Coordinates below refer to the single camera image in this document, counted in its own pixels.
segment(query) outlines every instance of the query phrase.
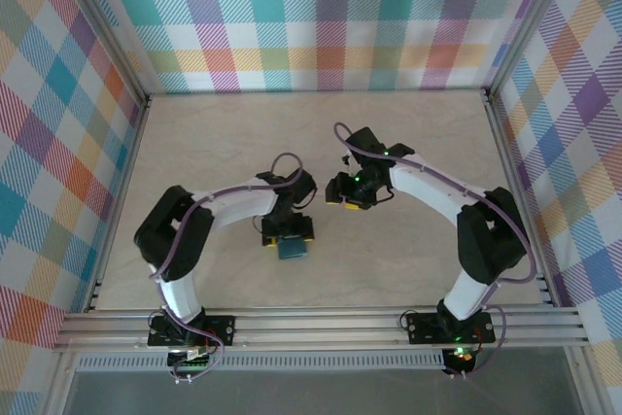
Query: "plaid wallpaper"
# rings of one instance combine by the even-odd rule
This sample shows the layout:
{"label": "plaid wallpaper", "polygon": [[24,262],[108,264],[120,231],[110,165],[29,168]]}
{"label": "plaid wallpaper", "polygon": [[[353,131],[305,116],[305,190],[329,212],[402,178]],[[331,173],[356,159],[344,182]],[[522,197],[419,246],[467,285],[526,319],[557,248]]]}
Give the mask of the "plaid wallpaper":
{"label": "plaid wallpaper", "polygon": [[530,1],[100,0],[155,92],[480,87]]}
{"label": "plaid wallpaper", "polygon": [[546,260],[622,413],[622,0],[554,0],[501,97]]}
{"label": "plaid wallpaper", "polygon": [[0,0],[0,414],[35,409],[137,115],[75,0]]}

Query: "mounting plate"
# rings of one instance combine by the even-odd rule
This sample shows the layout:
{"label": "mounting plate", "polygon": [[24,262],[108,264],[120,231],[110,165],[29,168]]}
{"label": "mounting plate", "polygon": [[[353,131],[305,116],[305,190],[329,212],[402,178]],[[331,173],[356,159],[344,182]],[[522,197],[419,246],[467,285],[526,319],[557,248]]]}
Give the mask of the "mounting plate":
{"label": "mounting plate", "polygon": [[[217,335],[225,346],[233,344],[235,335],[234,316],[205,316],[202,318],[201,327],[203,330]],[[153,316],[151,320],[151,331],[147,338],[149,347],[175,347],[183,344],[176,338],[169,321],[164,316]]]}
{"label": "mounting plate", "polygon": [[453,339],[438,324],[436,313],[409,313],[405,316],[410,344],[492,344],[495,342],[495,330],[488,313],[477,313],[468,326],[458,332]]}

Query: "ventilation grille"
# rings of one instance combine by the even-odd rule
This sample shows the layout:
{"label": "ventilation grille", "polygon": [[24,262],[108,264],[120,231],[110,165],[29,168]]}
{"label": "ventilation grille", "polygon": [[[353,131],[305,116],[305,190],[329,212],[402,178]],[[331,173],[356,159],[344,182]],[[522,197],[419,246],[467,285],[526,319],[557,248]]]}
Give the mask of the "ventilation grille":
{"label": "ventilation grille", "polygon": [[442,353],[435,351],[399,352],[263,352],[225,355],[223,369],[387,369],[438,368]]}
{"label": "ventilation grille", "polygon": [[[225,354],[218,370],[356,370],[438,369],[443,365],[437,350],[374,352],[241,352]],[[162,371],[163,353],[90,353],[80,358],[79,371]]]}
{"label": "ventilation grille", "polygon": [[79,371],[149,371],[166,368],[166,354],[87,353],[78,363]]}

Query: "wire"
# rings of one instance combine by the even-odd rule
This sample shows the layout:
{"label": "wire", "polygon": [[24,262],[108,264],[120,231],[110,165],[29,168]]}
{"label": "wire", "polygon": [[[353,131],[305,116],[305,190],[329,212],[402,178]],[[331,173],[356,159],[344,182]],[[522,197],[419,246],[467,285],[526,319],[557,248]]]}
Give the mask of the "wire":
{"label": "wire", "polygon": [[[212,334],[216,334],[216,332],[213,329],[211,329],[211,328],[207,329],[207,331],[212,333]],[[206,347],[206,350],[209,350],[209,348],[211,347],[211,345],[210,345],[210,338],[209,337],[205,337],[205,347]],[[218,350],[218,342],[216,342],[214,344],[214,350],[211,351],[211,352],[208,352],[208,353],[210,355],[214,355],[217,350]]]}
{"label": "wire", "polygon": [[318,189],[317,189],[317,187],[315,187],[315,188],[313,189],[313,191],[311,192],[311,199],[309,199],[309,201],[307,201],[307,202],[306,202],[305,204],[303,204],[302,206],[299,206],[299,205],[298,205],[298,206],[296,206],[296,205],[294,205],[294,209],[297,209],[297,210],[299,211],[299,210],[301,210],[301,209],[306,208],[308,205],[310,205],[310,204],[313,202],[313,200],[315,199],[315,194],[316,194],[317,192],[318,192]]}
{"label": "wire", "polygon": [[244,190],[277,190],[277,189],[284,189],[286,187],[290,187],[293,184],[295,184],[298,181],[298,179],[302,176],[303,169],[302,169],[302,159],[300,159],[300,157],[298,157],[294,153],[280,153],[278,156],[276,156],[274,158],[274,160],[272,161],[272,166],[270,167],[270,172],[274,173],[274,168],[276,167],[277,162],[281,158],[283,158],[285,156],[291,156],[298,162],[298,170],[295,173],[294,177],[291,180],[289,180],[288,182],[285,182],[283,184],[276,184],[276,185],[255,185],[255,186],[249,185],[249,186],[229,187],[228,189],[223,189],[223,190],[216,191],[214,193],[210,193],[210,194],[208,194],[206,196],[203,196],[198,201],[195,201],[190,206],[190,208],[188,208],[188,211],[186,211],[186,214],[184,214],[184,217],[182,218],[182,220],[181,220],[181,222],[179,224],[179,228],[177,229],[177,232],[175,233],[175,238],[173,239],[173,243],[171,245],[170,250],[168,251],[168,255],[166,256],[166,259],[164,260],[162,265],[157,269],[157,271],[154,272],[151,276],[149,276],[149,278],[150,279],[154,279],[154,280],[155,279],[159,279],[160,276],[162,275],[162,273],[168,268],[169,264],[171,263],[171,261],[175,257],[175,253],[177,252],[177,248],[179,247],[179,242],[182,239],[182,234],[184,233],[184,230],[186,229],[186,225],[188,224],[188,222],[190,220],[190,216],[196,210],[196,208],[198,208],[204,202],[211,201],[211,200],[213,200],[215,198],[218,198],[220,196],[223,196],[225,194],[236,193],[238,191],[244,191]]}
{"label": "wire", "polygon": [[[164,303],[166,303],[166,299],[164,298],[164,291],[162,290],[161,284],[158,284],[157,290],[159,291],[159,295],[162,298],[162,300],[164,300]],[[218,346],[221,349],[221,352],[218,354],[218,356],[205,369],[199,371],[194,376],[188,375],[188,377],[186,379],[187,379],[187,381],[189,383],[191,383],[195,379],[198,379],[201,376],[209,373],[215,366],[217,366],[221,362],[221,360],[223,359],[223,356],[225,355],[225,344],[223,343],[223,341],[216,334],[213,334],[211,332],[205,331],[203,329],[194,328],[194,327],[189,326],[186,323],[184,323],[179,317],[177,317],[175,315],[175,313],[173,313],[171,310],[168,309],[168,305],[165,304],[163,306],[163,309],[166,310],[166,314],[169,316],[169,318],[171,320],[173,320],[175,322],[175,324],[177,324],[177,326],[179,326],[180,328],[184,328],[185,330],[189,330],[190,332],[193,332],[195,334],[199,334],[199,335],[202,335],[204,337],[207,337],[208,339],[212,339],[213,341],[215,341],[218,344]],[[173,371],[172,371],[172,373],[173,373],[173,376],[175,377],[176,381],[181,381],[182,380],[182,378],[180,378],[179,374],[177,374],[177,367],[181,363],[182,362],[178,362],[178,363],[173,364]]]}
{"label": "wire", "polygon": [[261,235],[263,235],[263,232],[261,231],[261,229],[259,229],[257,227],[257,224],[255,224],[255,220],[258,218],[259,216],[253,216],[253,218],[251,219],[251,222],[253,223],[253,228],[259,232]]}
{"label": "wire", "polygon": [[477,355],[482,351],[482,343],[483,343],[483,337],[482,337],[482,331],[479,330],[478,327],[475,327],[475,333],[477,334],[477,338],[479,339],[479,346],[477,347],[477,350],[475,351],[475,353],[473,355]]}
{"label": "wire", "polygon": [[497,345],[493,349],[493,353],[488,358],[488,360],[486,360],[486,362],[484,362],[483,364],[478,366],[476,369],[474,369],[471,373],[481,371],[485,366],[489,365],[490,362],[497,356],[497,353],[499,352],[499,350],[501,349],[501,346],[503,345],[503,342],[505,341],[505,334],[507,333],[507,315],[505,315],[505,312],[503,311],[503,309],[498,305],[486,305],[484,307],[484,309],[491,309],[491,308],[498,310],[501,315],[501,336],[499,337],[499,340],[497,341]]}
{"label": "wire", "polygon": [[[529,282],[534,280],[534,278],[535,278],[535,276],[537,274],[536,256],[534,255],[534,251],[532,250],[532,247],[531,247],[531,245],[529,243],[529,240],[527,239],[527,237],[525,236],[523,231],[520,229],[520,227],[514,221],[512,221],[512,219],[499,206],[497,206],[495,203],[493,203],[489,199],[486,199],[482,195],[474,192],[473,190],[470,190],[469,188],[465,187],[464,185],[459,184],[458,182],[455,182],[454,180],[450,179],[446,175],[443,175],[440,172],[432,169],[431,167],[423,165],[423,164],[421,164],[419,162],[416,162],[416,161],[410,160],[410,159],[405,159],[403,157],[378,155],[376,153],[370,153],[368,151],[361,150],[361,149],[357,148],[356,146],[348,143],[339,134],[339,128],[343,128],[350,135],[352,135],[352,130],[348,127],[348,125],[346,125],[345,123],[343,123],[341,121],[338,121],[334,125],[334,127],[333,127],[333,131],[334,131],[335,136],[337,137],[337,140],[339,140],[339,142],[342,145],[344,145],[346,148],[348,148],[348,150],[350,150],[351,152],[355,152],[355,153],[358,153],[358,154],[363,155],[363,156],[373,157],[373,158],[376,158],[376,159],[392,160],[393,162],[399,162],[401,164],[409,165],[411,167],[414,167],[417,170],[420,170],[422,172],[426,172],[426,173],[432,175],[433,177],[435,177],[437,180],[439,180],[440,182],[444,183],[445,185],[448,185],[449,187],[451,187],[451,188],[453,188],[455,190],[459,190],[459,191],[463,192],[464,194],[470,196],[473,199],[476,199],[477,201],[480,201],[480,202],[484,203],[486,206],[488,206],[490,209],[492,209],[497,215],[499,215],[500,218],[502,218],[505,221],[506,224],[509,225],[509,227],[512,229],[514,234],[518,237],[518,239],[521,242],[521,245],[522,245],[523,249],[525,250],[525,253],[527,254],[527,256],[529,258],[529,261],[530,261],[530,272],[529,272],[529,274],[526,277],[521,278],[521,279],[499,278],[496,281],[496,283],[506,282],[506,283],[510,283],[510,284],[527,284],[527,283],[529,283]],[[492,293],[496,289],[496,286],[497,286],[497,284],[495,284],[495,286],[493,288],[491,288],[489,293],[485,296],[486,301],[490,298],[490,296],[492,295]],[[482,300],[480,306],[484,305],[486,303],[486,301]]]}
{"label": "wire", "polygon": [[403,319],[404,319],[404,316],[410,315],[412,313],[417,313],[417,312],[415,310],[406,310],[401,315],[399,315],[399,327],[400,328],[404,330],[408,330],[408,327],[403,324]]}
{"label": "wire", "polygon": [[149,315],[149,318],[147,318],[147,326],[149,326],[149,329],[157,330],[152,326],[152,321],[155,315],[164,316],[164,312],[162,310],[156,310],[151,315]]}
{"label": "wire", "polygon": [[387,189],[387,191],[389,192],[389,196],[387,196],[386,198],[382,198],[380,201],[376,201],[376,204],[386,203],[387,201],[396,197],[396,194],[393,193],[391,190]]}
{"label": "wire", "polygon": [[[477,373],[477,372],[481,371],[482,369],[484,369],[486,366],[488,366],[490,364],[490,362],[495,359],[495,357],[497,356],[497,353],[499,352],[499,350],[501,349],[501,346],[503,345],[503,342],[505,341],[505,335],[507,333],[507,315],[505,315],[505,312],[498,305],[486,305],[484,307],[485,310],[486,309],[491,309],[491,308],[495,309],[495,310],[498,310],[500,315],[501,315],[501,336],[499,337],[499,339],[497,341],[497,345],[493,349],[493,352],[490,355],[490,357],[488,358],[488,360],[486,360],[486,362],[484,362],[483,364],[481,364],[480,366],[478,366],[477,368],[472,370],[469,374]],[[450,373],[452,373],[452,376],[462,375],[463,379],[467,379],[467,377],[466,377],[466,375],[464,373],[460,373],[460,372],[456,371],[455,369],[450,368],[449,366],[445,366],[445,369],[447,371],[449,371]]]}

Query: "enclosure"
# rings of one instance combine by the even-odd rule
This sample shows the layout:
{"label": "enclosure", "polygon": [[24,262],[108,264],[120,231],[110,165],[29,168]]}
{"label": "enclosure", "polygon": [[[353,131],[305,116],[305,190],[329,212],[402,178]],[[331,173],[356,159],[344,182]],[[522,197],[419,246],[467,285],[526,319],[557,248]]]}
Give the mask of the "enclosure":
{"label": "enclosure", "polygon": [[[219,413],[622,413],[622,0],[0,10],[0,413],[194,409],[199,393]],[[402,192],[370,210],[325,203],[347,170],[337,121],[514,195],[537,274],[495,293],[503,346],[485,371],[450,380],[455,346],[413,345],[402,327],[452,290],[456,228]],[[279,259],[250,219],[210,232],[194,284],[235,335],[214,373],[176,386],[169,348],[147,346],[161,299],[134,233],[169,187],[245,184],[282,152],[318,186],[302,210],[315,239]]]}

